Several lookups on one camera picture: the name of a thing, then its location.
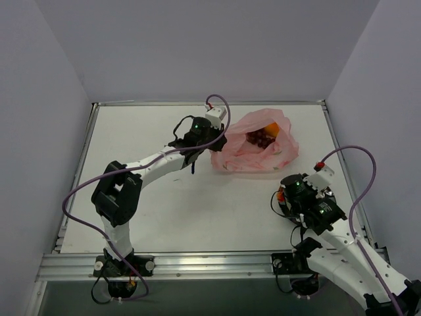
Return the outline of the dark rimmed beige plate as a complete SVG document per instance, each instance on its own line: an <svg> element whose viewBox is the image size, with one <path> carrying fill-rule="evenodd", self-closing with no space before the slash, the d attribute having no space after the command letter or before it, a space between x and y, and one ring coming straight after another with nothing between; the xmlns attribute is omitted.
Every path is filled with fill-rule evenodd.
<svg viewBox="0 0 421 316"><path fill-rule="evenodd" d="M330 190L329 187L327 187L326 189L322 190L321 192L319 192L316 197L318 199L321 198L328 198L330 200L332 200L333 202L336 202L336 198L334 193ZM300 218L298 215L294 215L293 214L293 207L291 206L291 204L285 199L285 201L283 203L279 203L278 202L278 206L280 208L280 211L278 212L278 214L280 214L281 217L284 217L286 219L289 219L291 222L293 222L294 224L300 224Z"/></svg>

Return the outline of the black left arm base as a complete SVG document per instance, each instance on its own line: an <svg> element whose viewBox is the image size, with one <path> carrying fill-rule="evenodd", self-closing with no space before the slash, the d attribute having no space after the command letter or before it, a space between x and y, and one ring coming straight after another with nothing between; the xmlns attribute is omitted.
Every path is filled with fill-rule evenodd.
<svg viewBox="0 0 421 316"><path fill-rule="evenodd" d="M145 298L149 295L149 286L145 277L153 276L155 258L152 255L136 255L134 250L126 257L126 261L134 268L133 271L125 262L113 259L104 250L104 254L97 256L93 268L96 278L91 287L91 299L98 305L106 305L113 300L128 302ZM109 298L97 298L95 287L100 280L107 285Z"/></svg>

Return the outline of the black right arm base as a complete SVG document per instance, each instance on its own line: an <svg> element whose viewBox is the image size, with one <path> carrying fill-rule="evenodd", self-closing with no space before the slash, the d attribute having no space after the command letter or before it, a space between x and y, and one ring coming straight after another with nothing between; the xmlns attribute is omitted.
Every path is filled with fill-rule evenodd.
<svg viewBox="0 0 421 316"><path fill-rule="evenodd" d="M278 290L285 295L313 296L320 289L319 274L312 271L307 260L293 253L273 253L272 272ZM289 289L283 288L280 277L289 277Z"/></svg>

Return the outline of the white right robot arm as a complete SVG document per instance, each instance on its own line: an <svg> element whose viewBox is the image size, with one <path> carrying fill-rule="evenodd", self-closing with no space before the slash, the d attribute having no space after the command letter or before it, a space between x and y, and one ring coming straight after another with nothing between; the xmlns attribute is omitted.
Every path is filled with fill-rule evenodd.
<svg viewBox="0 0 421 316"><path fill-rule="evenodd" d="M311 236L293 246L298 271L322 275L364 309L366 315L416 315L420 281L395 270L354 228L351 214L336 203L332 171L292 174L280 182L283 215Z"/></svg>

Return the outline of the pink floral plastic bag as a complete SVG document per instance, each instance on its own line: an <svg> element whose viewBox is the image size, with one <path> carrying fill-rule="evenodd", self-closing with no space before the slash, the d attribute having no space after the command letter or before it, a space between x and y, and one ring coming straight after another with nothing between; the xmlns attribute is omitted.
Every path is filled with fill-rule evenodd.
<svg viewBox="0 0 421 316"><path fill-rule="evenodd" d="M266 148L247 140L247 134L271 124L279 131ZM273 172L279 171L299 156L299 144L291 134L291 122L280 109L261 109L247 113L230 124L222 151L211 152L210 161L221 172Z"/></svg>

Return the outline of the fake strawberry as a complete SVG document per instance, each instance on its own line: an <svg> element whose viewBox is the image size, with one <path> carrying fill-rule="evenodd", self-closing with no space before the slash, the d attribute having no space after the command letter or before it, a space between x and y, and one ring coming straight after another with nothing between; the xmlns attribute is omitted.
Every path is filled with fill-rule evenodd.
<svg viewBox="0 0 421 316"><path fill-rule="evenodd" d="M282 189L278 190L276 196L279 203L283 203L285 201L284 191Z"/></svg>

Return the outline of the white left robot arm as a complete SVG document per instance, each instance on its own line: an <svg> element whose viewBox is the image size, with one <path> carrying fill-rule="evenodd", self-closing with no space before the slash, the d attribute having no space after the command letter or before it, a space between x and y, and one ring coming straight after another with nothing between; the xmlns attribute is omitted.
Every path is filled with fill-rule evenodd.
<svg viewBox="0 0 421 316"><path fill-rule="evenodd" d="M223 131L220 117L193 117L184 137L168 143L162 151L132 164L108 164L106 173L121 173L100 179L91 202L103 222L107 235L104 253L111 257L109 269L116 275L125 276L133 267L129 221L137 211L142 189L170 172L194 166L206 149L221 151L226 143Z"/></svg>

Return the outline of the orange fake fruit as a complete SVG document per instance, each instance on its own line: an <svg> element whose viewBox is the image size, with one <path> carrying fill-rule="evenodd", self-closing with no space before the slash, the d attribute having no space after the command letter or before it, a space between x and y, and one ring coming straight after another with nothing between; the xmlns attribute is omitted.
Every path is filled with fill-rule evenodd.
<svg viewBox="0 0 421 316"><path fill-rule="evenodd" d="M273 122L273 123L267 125L264 128L264 130L265 130L267 135L269 135L272 138L276 138L279 131L280 131L280 127L278 126L278 124L276 122Z"/></svg>

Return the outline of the dark red fake grapes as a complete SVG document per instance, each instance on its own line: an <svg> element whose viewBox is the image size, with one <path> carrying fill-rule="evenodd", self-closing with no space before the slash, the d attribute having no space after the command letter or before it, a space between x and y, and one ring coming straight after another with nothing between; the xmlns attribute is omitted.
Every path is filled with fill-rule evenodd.
<svg viewBox="0 0 421 316"><path fill-rule="evenodd" d="M259 148L266 149L270 144L275 142L275 138L266 133L264 129L246 133L246 140Z"/></svg>

